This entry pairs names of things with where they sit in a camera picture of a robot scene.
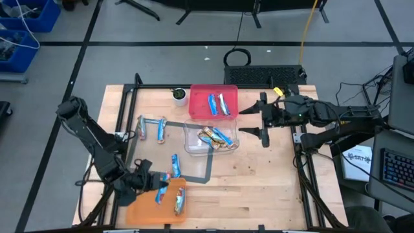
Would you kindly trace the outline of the dark grey chair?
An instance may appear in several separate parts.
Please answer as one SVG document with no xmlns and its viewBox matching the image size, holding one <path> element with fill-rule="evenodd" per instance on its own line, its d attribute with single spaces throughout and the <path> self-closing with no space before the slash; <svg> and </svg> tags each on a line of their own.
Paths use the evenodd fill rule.
<svg viewBox="0 0 414 233">
<path fill-rule="evenodd" d="M 382 215 L 369 206 L 348 206 L 345 213 L 350 228 L 374 233 L 414 233 L 414 214 L 400 217 Z"/>
</svg>

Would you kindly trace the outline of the black box device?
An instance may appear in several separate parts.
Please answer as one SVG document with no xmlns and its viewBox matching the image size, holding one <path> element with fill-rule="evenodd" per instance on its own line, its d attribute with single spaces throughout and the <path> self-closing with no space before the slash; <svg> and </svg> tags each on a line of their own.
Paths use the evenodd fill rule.
<svg viewBox="0 0 414 233">
<path fill-rule="evenodd" d="M 404 82 L 414 85 L 414 60 L 408 61 L 402 68 L 404 75 Z"/>
</svg>

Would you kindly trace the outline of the black bordered mesh mat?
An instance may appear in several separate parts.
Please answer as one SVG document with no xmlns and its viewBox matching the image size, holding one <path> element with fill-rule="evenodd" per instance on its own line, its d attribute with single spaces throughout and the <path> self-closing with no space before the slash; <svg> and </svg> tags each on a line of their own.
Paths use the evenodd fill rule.
<svg viewBox="0 0 414 233">
<path fill-rule="evenodd" d="M 152 172 L 172 172 L 171 156 L 177 154 L 181 177 L 188 182 L 206 184 L 211 177 L 213 155 L 194 157 L 184 149 L 184 122 L 167 121 L 163 144 L 157 142 L 158 124 L 146 123 L 146 140 L 138 137 L 130 143 L 127 165 L 134 168 L 134 160 L 147 159 Z"/>
</svg>

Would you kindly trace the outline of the clear plastic bin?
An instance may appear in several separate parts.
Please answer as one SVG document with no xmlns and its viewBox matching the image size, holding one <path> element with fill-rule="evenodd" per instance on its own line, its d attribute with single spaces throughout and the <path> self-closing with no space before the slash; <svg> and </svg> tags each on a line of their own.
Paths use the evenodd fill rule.
<svg viewBox="0 0 414 233">
<path fill-rule="evenodd" d="M 219 148 L 214 150 L 207 143 L 202 142 L 197 133 L 205 127 L 218 128 L 227 137 L 230 137 L 234 145 L 231 147 Z M 240 140 L 237 136 L 237 122 L 235 120 L 187 120 L 184 123 L 184 149 L 194 157 L 201 157 L 207 155 L 224 155 L 233 153 L 240 145 Z"/>
</svg>

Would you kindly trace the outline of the orange plastic bin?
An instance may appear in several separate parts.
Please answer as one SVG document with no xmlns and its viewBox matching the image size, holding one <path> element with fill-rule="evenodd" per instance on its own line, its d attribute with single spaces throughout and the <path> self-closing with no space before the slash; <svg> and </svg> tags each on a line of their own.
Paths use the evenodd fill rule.
<svg viewBox="0 0 414 233">
<path fill-rule="evenodd" d="M 155 201 L 158 190 L 138 196 L 136 201 L 127 207 L 125 224 L 132 227 L 185 222 L 186 198 L 183 213 L 179 216 L 174 213 L 176 194 L 180 187 L 185 187 L 186 191 L 186 180 L 184 178 L 171 179 L 160 205 Z"/>
</svg>

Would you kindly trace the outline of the black backdrop with stand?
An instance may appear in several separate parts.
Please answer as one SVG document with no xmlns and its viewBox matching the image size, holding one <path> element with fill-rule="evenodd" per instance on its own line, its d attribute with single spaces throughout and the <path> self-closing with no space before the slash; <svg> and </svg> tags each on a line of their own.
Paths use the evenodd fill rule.
<svg viewBox="0 0 414 233">
<path fill-rule="evenodd" d="M 260 12 L 282 10 L 318 9 L 325 23 L 329 23 L 324 7 L 327 0 L 148 0 L 172 8 L 184 10 L 184 15 L 176 22 L 180 25 L 191 12 L 248 12 L 256 28 L 261 28 L 257 15 Z"/>
</svg>

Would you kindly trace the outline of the blue storage bin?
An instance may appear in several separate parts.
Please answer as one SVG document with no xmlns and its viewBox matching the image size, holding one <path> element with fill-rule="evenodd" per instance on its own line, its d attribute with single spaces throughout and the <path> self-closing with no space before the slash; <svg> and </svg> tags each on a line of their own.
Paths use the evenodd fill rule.
<svg viewBox="0 0 414 233">
<path fill-rule="evenodd" d="M 0 72 L 25 72 L 39 45 L 22 30 L 0 30 Z"/>
<path fill-rule="evenodd" d="M 37 8 L 40 11 L 39 16 L 34 18 L 24 16 L 24 21 L 32 32 L 50 32 L 61 12 L 54 0 L 3 0 L 3 4 L 13 8 L 17 7 L 16 1 L 21 5 L 22 12 L 24 12 L 24 6 Z M 7 29 L 26 30 L 27 28 L 19 16 L 20 11 L 17 8 L 16 17 L 0 17 L 0 24 Z"/>
</svg>

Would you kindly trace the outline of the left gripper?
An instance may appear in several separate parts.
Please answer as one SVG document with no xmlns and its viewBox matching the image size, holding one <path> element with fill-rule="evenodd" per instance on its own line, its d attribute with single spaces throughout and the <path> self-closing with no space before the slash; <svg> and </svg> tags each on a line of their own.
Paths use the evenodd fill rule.
<svg viewBox="0 0 414 233">
<path fill-rule="evenodd" d="M 121 161 L 117 178 L 113 182 L 114 189 L 118 195 L 118 204 L 120 206 L 129 206 L 136 200 L 137 192 L 148 192 L 152 190 L 165 190 L 169 182 L 166 180 L 164 172 L 149 172 L 152 162 L 147 159 L 137 159 L 139 164 L 131 172 L 129 168 Z"/>
</svg>

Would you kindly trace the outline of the grey cart base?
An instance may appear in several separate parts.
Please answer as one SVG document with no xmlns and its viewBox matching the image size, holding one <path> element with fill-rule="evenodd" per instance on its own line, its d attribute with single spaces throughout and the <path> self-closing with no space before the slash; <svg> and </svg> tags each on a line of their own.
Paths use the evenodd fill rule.
<svg viewBox="0 0 414 233">
<path fill-rule="evenodd" d="M 27 84 L 28 78 L 25 73 L 0 72 L 0 82 L 14 82 Z"/>
</svg>

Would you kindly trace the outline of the black metal table frame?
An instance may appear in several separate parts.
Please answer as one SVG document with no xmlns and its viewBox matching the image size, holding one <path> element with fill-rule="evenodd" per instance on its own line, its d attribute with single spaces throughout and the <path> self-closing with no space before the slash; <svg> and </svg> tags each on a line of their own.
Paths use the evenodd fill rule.
<svg viewBox="0 0 414 233">
<path fill-rule="evenodd" d="M 107 132 L 136 130 L 149 120 L 146 139 L 129 140 L 122 153 L 127 168 L 151 161 L 154 172 L 170 172 L 177 155 L 181 176 L 172 179 L 161 204 L 155 192 L 122 206 L 111 194 L 99 224 L 138 233 L 258 233 L 261 230 L 336 230 L 347 226 L 339 184 L 328 146 L 306 157 L 294 142 L 312 125 L 272 128 L 268 147 L 245 132 L 261 127 L 258 114 L 243 110 L 265 87 L 193 84 L 188 103 L 178 106 L 171 87 L 108 85 L 98 116 Z"/>
</svg>

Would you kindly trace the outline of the grey desk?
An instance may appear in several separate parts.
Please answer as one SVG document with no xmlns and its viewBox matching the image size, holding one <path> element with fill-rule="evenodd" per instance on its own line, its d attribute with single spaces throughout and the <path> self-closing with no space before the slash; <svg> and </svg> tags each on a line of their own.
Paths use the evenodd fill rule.
<svg viewBox="0 0 414 233">
<path fill-rule="evenodd" d="M 414 214 L 414 191 L 405 190 L 392 184 L 387 188 L 384 184 L 375 180 L 375 178 L 381 180 L 381 149 L 383 148 L 403 153 L 408 158 L 414 159 L 414 137 L 407 137 L 404 134 L 388 130 L 383 130 L 375 135 L 371 161 L 372 177 L 369 178 L 367 188 L 373 198 Z"/>
<path fill-rule="evenodd" d="M 394 129 L 414 135 L 414 84 L 404 81 L 405 56 L 393 59 L 392 85 L 387 123 Z"/>
</svg>

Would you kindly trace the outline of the red green granola bar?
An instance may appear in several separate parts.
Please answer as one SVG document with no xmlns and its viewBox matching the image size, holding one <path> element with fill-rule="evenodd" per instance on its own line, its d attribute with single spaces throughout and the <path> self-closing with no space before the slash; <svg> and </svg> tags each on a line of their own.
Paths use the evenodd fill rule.
<svg viewBox="0 0 414 233">
<path fill-rule="evenodd" d="M 185 187 L 180 187 L 176 194 L 176 201 L 175 201 L 175 207 L 174 207 L 174 213 L 176 216 L 179 216 L 183 213 L 184 205 L 185 205 L 185 198 L 186 198 Z"/>
</svg>

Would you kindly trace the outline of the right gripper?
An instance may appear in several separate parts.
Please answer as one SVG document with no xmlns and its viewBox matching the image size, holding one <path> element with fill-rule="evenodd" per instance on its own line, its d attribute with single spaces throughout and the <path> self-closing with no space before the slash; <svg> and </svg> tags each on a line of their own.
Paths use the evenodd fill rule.
<svg viewBox="0 0 414 233">
<path fill-rule="evenodd" d="M 239 128 L 239 131 L 252 134 L 261 139 L 262 146 L 268 148 L 270 146 L 270 138 L 268 129 L 273 127 L 287 126 L 286 111 L 279 108 L 275 103 L 267 103 L 267 94 L 260 93 L 260 100 L 257 100 L 254 105 L 239 112 L 240 115 L 249 115 L 261 113 L 262 129 L 256 128 Z"/>
</svg>

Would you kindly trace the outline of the white paper sheet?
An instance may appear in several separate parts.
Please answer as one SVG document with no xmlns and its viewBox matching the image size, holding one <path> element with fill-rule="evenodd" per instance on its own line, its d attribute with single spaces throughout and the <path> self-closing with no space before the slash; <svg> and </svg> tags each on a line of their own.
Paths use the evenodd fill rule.
<svg viewBox="0 0 414 233">
<path fill-rule="evenodd" d="M 371 147 L 357 145 L 342 152 L 343 178 L 352 181 L 368 182 L 373 152 Z"/>
</svg>

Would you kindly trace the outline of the black perforated box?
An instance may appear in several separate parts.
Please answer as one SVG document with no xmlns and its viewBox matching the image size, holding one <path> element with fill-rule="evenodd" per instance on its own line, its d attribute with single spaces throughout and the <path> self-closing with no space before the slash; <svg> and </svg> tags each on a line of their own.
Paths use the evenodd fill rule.
<svg viewBox="0 0 414 233">
<path fill-rule="evenodd" d="M 226 85 L 305 85 L 307 74 L 301 65 L 247 65 L 224 68 Z"/>
</svg>

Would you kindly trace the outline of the black keyboard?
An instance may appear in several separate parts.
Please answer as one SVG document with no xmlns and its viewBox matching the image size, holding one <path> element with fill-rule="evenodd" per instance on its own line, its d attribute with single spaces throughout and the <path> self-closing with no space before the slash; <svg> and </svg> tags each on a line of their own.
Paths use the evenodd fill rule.
<svg viewBox="0 0 414 233">
<path fill-rule="evenodd" d="M 382 148 L 380 178 L 388 184 L 414 192 L 414 159 Z"/>
</svg>

